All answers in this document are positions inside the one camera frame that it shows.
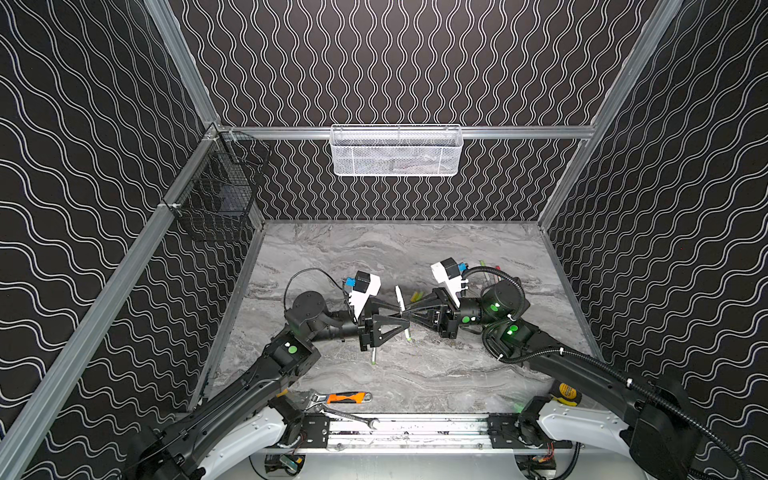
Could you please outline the green white pen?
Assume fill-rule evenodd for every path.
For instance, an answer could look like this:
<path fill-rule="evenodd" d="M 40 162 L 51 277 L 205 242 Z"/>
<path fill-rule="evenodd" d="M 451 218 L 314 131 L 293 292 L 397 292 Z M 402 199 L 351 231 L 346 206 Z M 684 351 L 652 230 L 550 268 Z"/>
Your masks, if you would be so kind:
<path fill-rule="evenodd" d="M 395 294 L 396 294 L 396 299 L 397 299 L 397 303 L 398 303 L 400 314 L 401 314 L 401 319 L 406 320 L 405 317 L 403 316 L 405 313 L 405 301 L 404 301 L 402 290 L 399 285 L 395 285 Z M 413 342 L 413 338 L 410 331 L 410 321 L 408 321 L 408 325 L 409 326 L 404 329 L 403 333 L 406 341 L 411 343 Z"/>

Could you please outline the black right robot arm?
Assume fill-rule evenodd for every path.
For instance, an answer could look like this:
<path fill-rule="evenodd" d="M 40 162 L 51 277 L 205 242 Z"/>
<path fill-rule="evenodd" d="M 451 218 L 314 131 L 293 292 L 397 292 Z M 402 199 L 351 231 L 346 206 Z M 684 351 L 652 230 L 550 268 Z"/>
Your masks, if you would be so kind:
<path fill-rule="evenodd" d="M 506 365 L 525 365 L 583 394 L 615 415 L 615 427 L 588 422 L 578 413 L 556 414 L 555 399 L 541 397 L 524 409 L 520 428 L 526 442 L 572 441 L 629 457 L 655 479 L 704 479 L 694 457 L 704 441 L 734 464 L 742 479 L 753 474 L 733 448 L 697 420 L 682 385 L 668 378 L 648 379 L 620 370 L 556 340 L 524 318 L 530 303 L 517 277 L 489 266 L 449 266 L 432 273 L 438 287 L 404 305 L 400 316 L 451 338 L 459 328 L 478 325 L 486 352 Z"/>

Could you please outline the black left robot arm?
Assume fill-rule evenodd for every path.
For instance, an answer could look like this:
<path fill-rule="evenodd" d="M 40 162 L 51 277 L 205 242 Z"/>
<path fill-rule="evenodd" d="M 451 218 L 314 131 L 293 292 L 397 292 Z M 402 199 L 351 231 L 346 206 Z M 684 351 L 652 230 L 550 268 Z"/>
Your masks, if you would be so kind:
<path fill-rule="evenodd" d="M 304 406 L 282 393 L 319 360 L 315 344 L 356 338 L 363 351 L 410 326 L 409 314 L 353 291 L 349 305 L 328 309 L 316 291 L 300 294 L 285 312 L 285 327 L 238 379 L 166 427 L 145 427 L 129 444 L 121 479 L 216 479 L 257 450 L 300 441 Z"/>

